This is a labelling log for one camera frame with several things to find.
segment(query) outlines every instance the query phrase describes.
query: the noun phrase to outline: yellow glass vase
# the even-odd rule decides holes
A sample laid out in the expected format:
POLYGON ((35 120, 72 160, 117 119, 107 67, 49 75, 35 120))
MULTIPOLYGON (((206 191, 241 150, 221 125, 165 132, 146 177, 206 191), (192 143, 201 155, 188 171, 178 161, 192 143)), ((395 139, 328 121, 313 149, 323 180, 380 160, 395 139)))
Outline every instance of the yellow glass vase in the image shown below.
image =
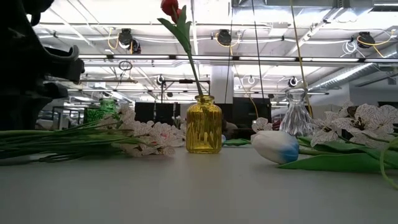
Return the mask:
POLYGON ((216 154, 221 151, 221 108, 213 96, 196 96, 197 104, 187 110, 187 150, 191 153, 216 154))

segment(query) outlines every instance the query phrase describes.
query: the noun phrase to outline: white table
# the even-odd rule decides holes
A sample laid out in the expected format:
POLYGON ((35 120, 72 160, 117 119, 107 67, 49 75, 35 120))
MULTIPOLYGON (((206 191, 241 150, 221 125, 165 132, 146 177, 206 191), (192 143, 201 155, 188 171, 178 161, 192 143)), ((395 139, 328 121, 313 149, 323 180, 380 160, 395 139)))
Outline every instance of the white table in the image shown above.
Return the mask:
POLYGON ((381 175, 276 169, 250 147, 0 167, 0 191, 2 224, 398 223, 381 175))

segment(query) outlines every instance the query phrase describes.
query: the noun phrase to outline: vase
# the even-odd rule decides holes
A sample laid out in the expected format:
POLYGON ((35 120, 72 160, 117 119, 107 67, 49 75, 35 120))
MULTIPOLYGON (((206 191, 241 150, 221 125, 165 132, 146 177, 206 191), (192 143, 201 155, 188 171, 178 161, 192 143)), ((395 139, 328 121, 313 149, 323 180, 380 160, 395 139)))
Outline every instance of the vase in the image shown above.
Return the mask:
POLYGON ((105 115, 114 113, 116 113, 116 100, 102 98, 99 100, 99 108, 85 108, 83 124, 101 120, 105 115))
POLYGON ((196 96, 197 104, 187 110, 187 151, 216 154, 221 151, 221 108, 214 105, 213 96, 196 96))
POLYGON ((279 131, 293 136, 310 136, 314 134, 312 118, 304 105, 304 96, 307 93, 303 88, 292 88, 286 93, 289 108, 285 114, 279 131))

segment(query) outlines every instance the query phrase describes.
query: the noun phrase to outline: desk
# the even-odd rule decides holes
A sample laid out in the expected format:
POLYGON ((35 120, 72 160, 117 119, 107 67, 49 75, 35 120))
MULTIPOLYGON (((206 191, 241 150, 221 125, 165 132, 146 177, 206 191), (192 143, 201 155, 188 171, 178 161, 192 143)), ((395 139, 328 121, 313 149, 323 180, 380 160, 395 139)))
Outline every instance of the desk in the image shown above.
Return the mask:
POLYGON ((276 169, 250 146, 0 167, 0 190, 3 224, 398 222, 381 175, 276 169))

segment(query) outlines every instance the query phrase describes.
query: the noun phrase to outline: red tulip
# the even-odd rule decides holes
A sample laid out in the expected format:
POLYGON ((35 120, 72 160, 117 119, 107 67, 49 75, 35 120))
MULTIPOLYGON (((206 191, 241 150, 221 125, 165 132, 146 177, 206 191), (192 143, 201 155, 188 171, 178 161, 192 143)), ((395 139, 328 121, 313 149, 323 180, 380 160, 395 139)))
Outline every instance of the red tulip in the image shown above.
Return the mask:
POLYGON ((173 9, 177 11, 178 14, 178 1, 177 0, 163 0, 160 4, 162 11, 166 13, 166 15, 174 16, 173 9))
MULTIPOLYGON (((181 15, 181 9, 177 9, 176 14, 177 14, 177 19, 179 19, 180 15, 181 15)), ((172 15, 172 20, 173 20, 174 23, 177 23, 177 19, 175 19, 175 16, 173 14, 172 15)))

